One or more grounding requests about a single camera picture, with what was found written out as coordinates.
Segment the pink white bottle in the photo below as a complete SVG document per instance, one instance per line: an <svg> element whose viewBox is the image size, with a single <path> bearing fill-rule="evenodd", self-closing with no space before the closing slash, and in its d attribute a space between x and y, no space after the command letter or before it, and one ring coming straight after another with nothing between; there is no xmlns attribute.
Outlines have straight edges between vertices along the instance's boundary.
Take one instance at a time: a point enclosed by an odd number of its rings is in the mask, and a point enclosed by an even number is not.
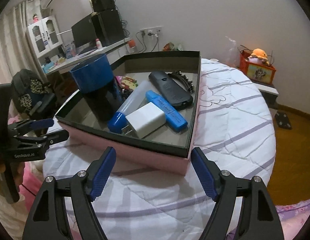
<svg viewBox="0 0 310 240"><path fill-rule="evenodd" d="M98 38L95 40L95 42L96 42L96 47L98 49L102 49L102 43L100 42L100 40Z"/></svg>

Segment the blue highlighter pen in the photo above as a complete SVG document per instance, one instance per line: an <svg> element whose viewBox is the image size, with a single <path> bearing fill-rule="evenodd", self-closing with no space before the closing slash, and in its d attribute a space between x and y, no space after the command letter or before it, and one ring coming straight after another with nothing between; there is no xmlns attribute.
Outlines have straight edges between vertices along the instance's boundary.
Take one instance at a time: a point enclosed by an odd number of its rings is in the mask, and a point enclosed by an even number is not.
<svg viewBox="0 0 310 240"><path fill-rule="evenodd" d="M148 102L153 103L159 109L161 109L166 117L166 122L175 131L181 132L186 129L188 122L186 119L175 110L161 95L155 93L152 90L148 90L145 94Z"/></svg>

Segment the white striped quilt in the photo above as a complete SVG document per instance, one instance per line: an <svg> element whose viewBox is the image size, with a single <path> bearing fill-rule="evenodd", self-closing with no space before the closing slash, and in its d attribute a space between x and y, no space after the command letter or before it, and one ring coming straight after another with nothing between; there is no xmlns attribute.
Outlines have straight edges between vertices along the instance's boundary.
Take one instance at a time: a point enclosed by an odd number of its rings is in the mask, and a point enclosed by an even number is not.
<svg viewBox="0 0 310 240"><path fill-rule="evenodd" d="M272 116L257 87L239 70L201 58L195 139L220 169L268 183L275 161ZM86 169L103 150L69 137L52 146L44 176ZM198 239L214 208L190 162L181 175L121 158L93 203L109 239Z"/></svg>

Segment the black beaded hair band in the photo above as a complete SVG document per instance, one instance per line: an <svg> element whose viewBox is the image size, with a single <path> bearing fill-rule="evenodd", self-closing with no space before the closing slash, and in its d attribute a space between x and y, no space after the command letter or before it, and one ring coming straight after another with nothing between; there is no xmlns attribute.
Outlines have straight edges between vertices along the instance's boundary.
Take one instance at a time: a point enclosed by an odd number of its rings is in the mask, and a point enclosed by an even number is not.
<svg viewBox="0 0 310 240"><path fill-rule="evenodd" d="M168 73L168 76L172 79L178 80L180 83L183 84L183 86L187 89L187 91L192 94L194 92L194 84L192 80L189 80L188 76L185 74L182 74L181 71L174 71L171 73Z"/></svg>

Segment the colourful snack bags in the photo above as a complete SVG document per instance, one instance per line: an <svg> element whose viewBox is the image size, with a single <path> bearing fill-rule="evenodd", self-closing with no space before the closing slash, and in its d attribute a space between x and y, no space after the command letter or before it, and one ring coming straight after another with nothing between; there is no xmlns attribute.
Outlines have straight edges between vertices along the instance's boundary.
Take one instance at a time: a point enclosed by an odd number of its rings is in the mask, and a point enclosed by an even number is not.
<svg viewBox="0 0 310 240"><path fill-rule="evenodd" d="M169 42L162 48L162 51L183 51L183 46L181 43L174 44Z"/></svg>

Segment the orange plush toy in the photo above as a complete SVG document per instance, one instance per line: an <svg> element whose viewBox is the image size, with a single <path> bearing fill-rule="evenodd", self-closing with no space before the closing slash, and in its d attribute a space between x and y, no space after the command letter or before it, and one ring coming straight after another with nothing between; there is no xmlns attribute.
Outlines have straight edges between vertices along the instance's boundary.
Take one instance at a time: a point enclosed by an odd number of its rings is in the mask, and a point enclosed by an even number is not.
<svg viewBox="0 0 310 240"><path fill-rule="evenodd" d="M268 55L260 48L256 48L252 51L248 57L248 61L254 64L269 66Z"/></svg>

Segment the black remote control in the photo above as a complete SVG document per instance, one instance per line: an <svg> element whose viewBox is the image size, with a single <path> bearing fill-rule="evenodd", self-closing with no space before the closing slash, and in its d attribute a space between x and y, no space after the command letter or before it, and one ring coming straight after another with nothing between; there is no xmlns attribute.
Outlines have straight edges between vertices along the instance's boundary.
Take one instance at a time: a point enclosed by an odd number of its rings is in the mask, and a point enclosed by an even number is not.
<svg viewBox="0 0 310 240"><path fill-rule="evenodd" d="M190 92L182 88L166 72L153 71L148 78L163 98L176 110L180 111L192 105L193 97Z"/></svg>

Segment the white glass door cabinet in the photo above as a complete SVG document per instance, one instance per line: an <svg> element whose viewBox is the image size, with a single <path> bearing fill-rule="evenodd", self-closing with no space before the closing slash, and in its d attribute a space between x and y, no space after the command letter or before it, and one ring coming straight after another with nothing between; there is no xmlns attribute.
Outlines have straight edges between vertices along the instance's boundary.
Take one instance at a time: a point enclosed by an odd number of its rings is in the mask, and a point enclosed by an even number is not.
<svg viewBox="0 0 310 240"><path fill-rule="evenodd" d="M27 27L27 37L37 58L43 57L63 44L54 16L39 20Z"/></svg>

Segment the white computer desk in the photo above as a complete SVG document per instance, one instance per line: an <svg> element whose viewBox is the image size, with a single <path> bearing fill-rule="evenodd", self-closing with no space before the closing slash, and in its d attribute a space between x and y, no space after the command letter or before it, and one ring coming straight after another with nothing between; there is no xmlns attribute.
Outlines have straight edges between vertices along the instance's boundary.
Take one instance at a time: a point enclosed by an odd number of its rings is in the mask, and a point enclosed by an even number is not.
<svg viewBox="0 0 310 240"><path fill-rule="evenodd" d="M67 67L70 67L70 66L73 66L75 64L78 64L79 62L82 62L83 60L86 60L92 56L95 56L95 55L99 55L99 54L107 54L109 53L110 51L113 51L114 49L117 49L119 48L120 46L124 46L126 45L129 41L131 40L130 37L128 38L124 38L123 40L121 41L118 41L114 44L111 44L109 46L106 46L106 47L102 47L101 49L97 49L97 50L92 50L92 51L88 51L86 53L83 53L81 55L77 55L75 57L72 57L70 59L66 59L66 61L64 61L63 63L61 64L58 64L58 65L55 65L51 68L49 68L45 74L46 75L49 75L53 72L57 72L57 71L60 71L64 68L67 68Z"/></svg>

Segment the red lidded water bottle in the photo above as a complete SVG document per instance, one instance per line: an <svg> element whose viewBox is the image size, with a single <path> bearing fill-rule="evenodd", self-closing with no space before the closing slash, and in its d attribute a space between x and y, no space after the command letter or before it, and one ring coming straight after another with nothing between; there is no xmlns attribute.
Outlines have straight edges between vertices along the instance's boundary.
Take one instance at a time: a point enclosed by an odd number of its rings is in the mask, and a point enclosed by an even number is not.
<svg viewBox="0 0 310 240"><path fill-rule="evenodd" d="M127 44L128 44L130 53L135 53L135 51L136 51L135 40L129 40L129 41L127 42Z"/></svg>

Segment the blue black cup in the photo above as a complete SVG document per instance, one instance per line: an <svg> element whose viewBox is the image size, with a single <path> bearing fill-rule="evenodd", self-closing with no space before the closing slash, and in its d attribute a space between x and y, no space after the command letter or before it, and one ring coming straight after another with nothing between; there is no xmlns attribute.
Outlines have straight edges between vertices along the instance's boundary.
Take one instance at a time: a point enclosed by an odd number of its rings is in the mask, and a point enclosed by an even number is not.
<svg viewBox="0 0 310 240"><path fill-rule="evenodd" d="M70 71L88 106L100 121L109 121L124 98L106 54L98 54Z"/></svg>

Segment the pink box with green rim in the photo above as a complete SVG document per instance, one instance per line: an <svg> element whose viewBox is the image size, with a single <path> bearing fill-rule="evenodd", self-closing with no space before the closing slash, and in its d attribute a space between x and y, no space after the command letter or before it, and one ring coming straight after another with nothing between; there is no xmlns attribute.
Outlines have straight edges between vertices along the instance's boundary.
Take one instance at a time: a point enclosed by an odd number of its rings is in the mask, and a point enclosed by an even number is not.
<svg viewBox="0 0 310 240"><path fill-rule="evenodd" d="M77 90L56 114L60 126L70 137L103 150L115 148L119 157L152 168L184 175L188 169L190 152L195 139L199 109L201 55L198 51L162 51L125 55L111 63L114 75L127 75L141 83L154 70L173 72L179 70L194 83L192 105L180 111L188 127L180 133L164 125L143 139L116 134L100 122L81 92Z"/></svg>

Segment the white charger plug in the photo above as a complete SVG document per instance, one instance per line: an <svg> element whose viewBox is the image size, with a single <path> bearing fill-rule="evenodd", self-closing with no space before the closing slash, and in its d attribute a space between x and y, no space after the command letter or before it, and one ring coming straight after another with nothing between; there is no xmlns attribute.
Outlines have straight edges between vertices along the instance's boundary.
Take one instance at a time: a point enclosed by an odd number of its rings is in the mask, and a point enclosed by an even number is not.
<svg viewBox="0 0 310 240"><path fill-rule="evenodd" d="M154 103L149 102L126 117L127 126L122 129L124 135L143 139L166 124L165 113Z"/></svg>

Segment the black computer tower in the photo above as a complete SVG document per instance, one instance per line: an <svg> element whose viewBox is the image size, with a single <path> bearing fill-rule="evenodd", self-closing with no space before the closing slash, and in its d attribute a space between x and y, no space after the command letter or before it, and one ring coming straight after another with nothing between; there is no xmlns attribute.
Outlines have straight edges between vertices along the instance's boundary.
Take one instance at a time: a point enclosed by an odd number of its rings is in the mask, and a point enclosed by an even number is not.
<svg viewBox="0 0 310 240"><path fill-rule="evenodd" d="M119 13L114 0L91 0L94 12L91 14L97 38L103 47L125 38Z"/></svg>

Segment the blue capped clear tube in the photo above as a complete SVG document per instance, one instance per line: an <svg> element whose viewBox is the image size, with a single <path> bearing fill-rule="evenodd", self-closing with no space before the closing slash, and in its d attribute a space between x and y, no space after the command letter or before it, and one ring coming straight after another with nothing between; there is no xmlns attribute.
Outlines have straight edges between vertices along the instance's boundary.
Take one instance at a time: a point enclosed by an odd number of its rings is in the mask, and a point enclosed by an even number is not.
<svg viewBox="0 0 310 240"><path fill-rule="evenodd" d="M152 89L152 83L144 80L119 107L111 120L107 123L108 129L117 134L122 133L122 129L127 126L126 116L136 111L145 99L145 94Z"/></svg>

